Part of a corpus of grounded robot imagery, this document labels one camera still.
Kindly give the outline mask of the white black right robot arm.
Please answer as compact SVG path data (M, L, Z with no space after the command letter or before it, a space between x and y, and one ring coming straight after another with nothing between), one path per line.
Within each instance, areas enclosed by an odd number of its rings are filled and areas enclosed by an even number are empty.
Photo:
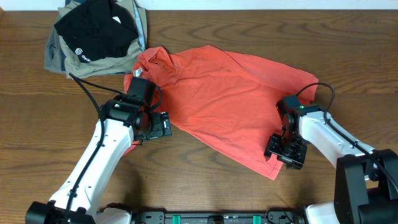
M264 155L301 169L308 144L336 169L332 202L293 212L278 209L270 223L397 223L397 154L356 139L318 105L280 100L281 131L273 134Z

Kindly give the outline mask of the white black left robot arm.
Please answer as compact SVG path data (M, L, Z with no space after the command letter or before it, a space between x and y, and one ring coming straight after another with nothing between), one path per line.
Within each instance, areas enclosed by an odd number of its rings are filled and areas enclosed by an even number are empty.
M99 210L116 165L134 142L171 135L169 115L133 101L109 100L74 170L47 203L33 202L26 223L133 223L133 212L111 204Z

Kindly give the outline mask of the red soccer t-shirt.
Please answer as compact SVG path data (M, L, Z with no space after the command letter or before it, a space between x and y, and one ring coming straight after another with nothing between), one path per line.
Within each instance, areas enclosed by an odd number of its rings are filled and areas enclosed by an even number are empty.
M281 127L276 104L294 94L307 104L317 89L311 73L211 45L176 54L147 49L132 72L160 87L159 110L174 126L272 180L282 163L264 152Z

